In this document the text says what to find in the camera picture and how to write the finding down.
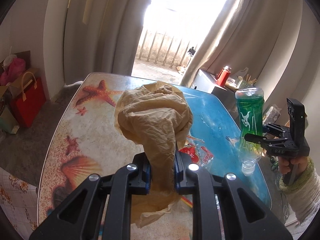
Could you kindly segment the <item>right hand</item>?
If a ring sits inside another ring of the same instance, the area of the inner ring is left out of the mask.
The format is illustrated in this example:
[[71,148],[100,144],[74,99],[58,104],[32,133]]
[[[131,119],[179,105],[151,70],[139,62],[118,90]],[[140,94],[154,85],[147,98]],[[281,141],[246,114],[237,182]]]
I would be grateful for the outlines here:
[[282,175],[291,172],[291,165],[297,165],[296,176],[300,176],[307,168],[308,157],[300,156],[292,159],[278,157],[278,167]]

